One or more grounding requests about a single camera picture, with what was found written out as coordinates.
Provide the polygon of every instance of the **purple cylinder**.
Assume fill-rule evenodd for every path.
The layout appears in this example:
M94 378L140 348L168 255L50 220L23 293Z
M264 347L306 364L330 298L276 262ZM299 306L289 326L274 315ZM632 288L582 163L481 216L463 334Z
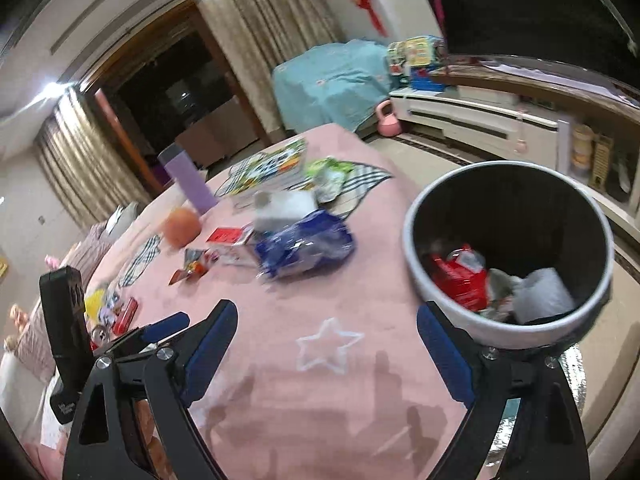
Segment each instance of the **purple cylinder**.
M158 160L174 182L178 183L184 195L200 215L204 215L218 203L218 199L207 187L187 152L178 144L173 143L162 150L162 153L158 155Z

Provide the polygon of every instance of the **television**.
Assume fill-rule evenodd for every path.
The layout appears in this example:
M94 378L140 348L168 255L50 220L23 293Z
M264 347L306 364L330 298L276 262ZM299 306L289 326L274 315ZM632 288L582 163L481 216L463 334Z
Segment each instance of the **television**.
M429 1L436 10L436 0ZM440 1L453 59L514 56L509 64L552 66L568 76L579 67L638 94L640 0Z

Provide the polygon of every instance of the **doorway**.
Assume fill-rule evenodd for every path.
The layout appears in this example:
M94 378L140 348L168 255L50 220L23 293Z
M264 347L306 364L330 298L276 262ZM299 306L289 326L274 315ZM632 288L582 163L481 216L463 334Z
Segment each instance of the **doorway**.
M192 0L153 20L84 80L120 155L154 195L158 155L180 144L203 169L271 141Z

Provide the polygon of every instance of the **orange ball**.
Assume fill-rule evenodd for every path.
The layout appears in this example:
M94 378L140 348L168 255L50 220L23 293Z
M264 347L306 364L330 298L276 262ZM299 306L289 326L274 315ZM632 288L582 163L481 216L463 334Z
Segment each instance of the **orange ball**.
M179 207L169 213L161 228L169 245L175 249L183 248L193 242L202 231L197 213L185 207Z

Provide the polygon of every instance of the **black screen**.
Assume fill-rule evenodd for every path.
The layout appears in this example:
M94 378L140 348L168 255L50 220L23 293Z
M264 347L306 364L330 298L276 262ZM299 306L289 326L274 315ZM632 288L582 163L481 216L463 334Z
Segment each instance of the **black screen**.
M610 1L640 42L640 0ZM451 54L560 61L640 88L629 36L600 0L442 0L442 7Z

